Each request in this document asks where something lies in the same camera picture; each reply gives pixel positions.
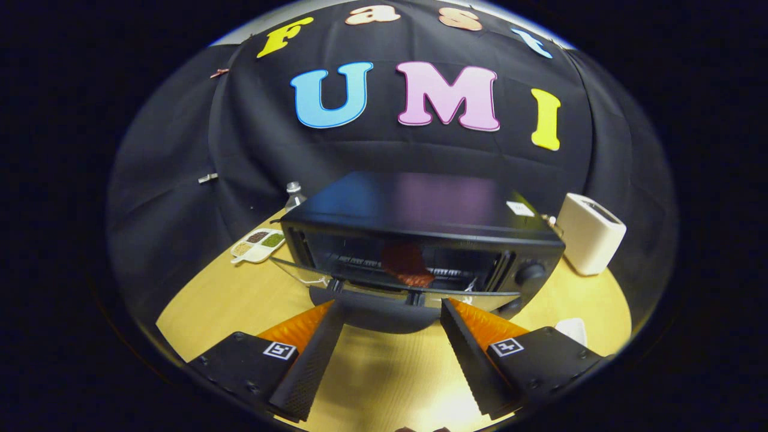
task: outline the water bottle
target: water bottle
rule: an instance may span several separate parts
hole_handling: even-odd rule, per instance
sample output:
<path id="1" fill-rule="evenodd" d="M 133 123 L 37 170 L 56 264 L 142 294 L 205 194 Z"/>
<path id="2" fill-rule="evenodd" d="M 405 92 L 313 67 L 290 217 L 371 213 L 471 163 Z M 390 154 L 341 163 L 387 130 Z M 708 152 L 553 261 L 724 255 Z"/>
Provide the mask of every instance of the water bottle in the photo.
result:
<path id="1" fill-rule="evenodd" d="M 306 201 L 306 197 L 301 194 L 301 184 L 298 181 L 291 181 L 286 188 L 286 192 L 290 195 L 286 203 L 286 213 Z"/>

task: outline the pink letter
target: pink letter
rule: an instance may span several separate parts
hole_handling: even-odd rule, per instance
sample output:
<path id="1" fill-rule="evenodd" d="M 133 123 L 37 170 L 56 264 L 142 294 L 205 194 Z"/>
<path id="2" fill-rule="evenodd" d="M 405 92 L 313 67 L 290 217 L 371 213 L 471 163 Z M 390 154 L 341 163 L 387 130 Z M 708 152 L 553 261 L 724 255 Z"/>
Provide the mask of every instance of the pink letter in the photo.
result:
<path id="1" fill-rule="evenodd" d="M 444 125 L 453 120 L 458 107 L 464 102 L 464 114 L 458 118 L 461 126 L 487 132 L 500 128 L 493 115 L 496 72 L 467 66 L 450 85 L 435 66 L 423 61 L 400 63 L 397 70 L 406 76 L 406 110 L 397 117 L 400 123 L 408 126 L 431 123 L 432 116 L 425 109 L 425 98 L 429 98 Z"/>

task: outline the toaster oven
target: toaster oven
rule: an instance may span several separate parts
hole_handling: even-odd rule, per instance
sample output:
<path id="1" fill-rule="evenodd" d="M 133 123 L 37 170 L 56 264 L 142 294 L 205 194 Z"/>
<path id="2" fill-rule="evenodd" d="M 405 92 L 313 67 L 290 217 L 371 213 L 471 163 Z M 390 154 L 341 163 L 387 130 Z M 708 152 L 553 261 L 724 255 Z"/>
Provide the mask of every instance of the toaster oven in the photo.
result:
<path id="1" fill-rule="evenodd" d="M 406 311 L 427 321 L 438 317 L 439 301 L 430 311 L 425 297 L 452 294 L 495 297 L 484 304 L 509 318 L 541 289 L 565 249 L 517 191 L 486 178 L 356 171 L 280 222 L 295 268 L 287 270 L 286 262 L 281 267 L 294 276 L 312 271 L 310 278 L 333 280 L 330 286 L 314 285 L 316 304 L 367 293 L 367 309 L 383 313 L 384 320 L 386 304 L 377 307 L 376 299 L 391 295 L 383 293 L 400 293 L 403 306 L 411 307 Z M 402 256 L 397 248 L 403 245 L 418 256 Z M 392 248 L 401 256 L 387 258 Z M 393 271 L 388 259 L 418 261 L 428 278 L 413 284 Z M 344 284 L 348 297 L 342 295 Z"/>

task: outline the seeds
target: seeds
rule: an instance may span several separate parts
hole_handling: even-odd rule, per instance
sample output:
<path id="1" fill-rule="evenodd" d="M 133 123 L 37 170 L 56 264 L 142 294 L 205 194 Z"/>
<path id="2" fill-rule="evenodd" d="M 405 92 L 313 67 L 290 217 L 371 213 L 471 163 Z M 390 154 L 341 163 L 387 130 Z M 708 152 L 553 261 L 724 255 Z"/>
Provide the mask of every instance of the seeds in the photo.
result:
<path id="1" fill-rule="evenodd" d="M 248 243 L 240 243 L 235 247 L 235 255 L 240 256 L 242 254 L 245 254 L 251 249 L 251 245 Z"/>
<path id="2" fill-rule="evenodd" d="M 282 241 L 284 238 L 285 238 L 285 236 L 284 236 L 284 235 L 282 235 L 282 234 L 272 234 L 272 235 L 270 235 L 268 238 L 266 238 L 266 240 L 265 240 L 265 241 L 262 241 L 262 242 L 261 242 L 261 245 L 262 245 L 262 246 L 267 246 L 268 248 L 274 248 L 275 246 L 277 246 L 278 244 L 280 244 L 280 242 L 281 242 L 281 241 Z"/>
<path id="3" fill-rule="evenodd" d="M 262 238 L 265 238 L 265 237 L 266 237 L 266 232 L 265 231 L 261 231 L 261 232 L 257 232 L 256 234 L 248 237 L 248 240 L 246 240 L 246 241 L 249 241 L 251 243 L 258 243 L 259 240 L 261 240 Z"/>

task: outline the foam letter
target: foam letter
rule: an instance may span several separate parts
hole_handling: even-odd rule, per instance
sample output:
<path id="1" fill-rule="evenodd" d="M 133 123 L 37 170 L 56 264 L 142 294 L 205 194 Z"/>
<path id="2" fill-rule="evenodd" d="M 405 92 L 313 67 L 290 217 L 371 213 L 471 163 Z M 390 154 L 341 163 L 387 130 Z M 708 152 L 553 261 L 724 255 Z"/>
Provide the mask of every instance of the foam letter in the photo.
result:
<path id="1" fill-rule="evenodd" d="M 384 5 L 366 6 L 365 8 L 355 9 L 349 14 L 351 16 L 344 21 L 349 25 L 368 24 L 374 21 L 390 22 L 400 19 L 400 15 L 397 15 L 395 8 Z"/>
<path id="2" fill-rule="evenodd" d="M 285 27 L 280 27 L 277 30 L 272 30 L 272 32 L 266 36 L 267 39 L 266 39 L 266 45 L 264 45 L 264 49 L 261 50 L 259 54 L 257 54 L 256 58 L 262 58 L 263 56 L 269 53 L 272 53 L 281 48 L 284 48 L 286 45 L 288 45 L 288 42 L 285 41 L 286 39 L 290 39 L 298 35 L 299 30 L 301 30 L 301 26 L 307 25 L 312 21 L 314 21 L 314 18 L 306 17 L 297 22 L 288 24 Z"/>
<path id="3" fill-rule="evenodd" d="M 545 56 L 546 58 L 552 58 L 552 54 L 549 54 L 548 52 L 544 51 L 544 49 L 541 48 L 542 44 L 541 41 L 537 40 L 533 36 L 529 35 L 526 32 L 523 32 L 522 30 L 516 30 L 512 29 L 512 32 L 517 33 L 520 35 L 520 37 L 523 38 L 523 42 L 532 50 L 536 51 L 537 53 Z"/>
<path id="4" fill-rule="evenodd" d="M 475 66 L 467 66 L 449 85 L 435 66 L 423 61 L 407 61 L 397 65 L 406 75 L 406 110 L 398 121 L 408 126 L 423 126 L 432 122 L 426 111 L 426 98 L 444 125 L 453 120 L 464 102 L 464 114 L 458 123 L 476 131 L 497 131 L 500 127 L 493 114 L 493 81 L 496 72 Z"/>
<path id="5" fill-rule="evenodd" d="M 538 88 L 532 88 L 531 94 L 538 104 L 538 124 L 536 132 L 531 135 L 531 141 L 539 147 L 557 151 L 560 148 L 558 140 L 560 99 Z"/>
<path id="6" fill-rule="evenodd" d="M 448 27 L 463 28 L 476 32 L 482 30 L 482 24 L 477 15 L 455 8 L 440 8 L 440 22 Z"/>
<path id="7" fill-rule="evenodd" d="M 328 71 L 317 70 L 301 74 L 291 80 L 296 89 L 296 116 L 303 124 L 317 129 L 335 128 L 346 125 L 358 118 L 366 109 L 366 73 L 373 69 L 373 63 L 358 61 L 339 68 L 346 76 L 346 102 L 341 108 L 323 107 L 321 81 Z"/>

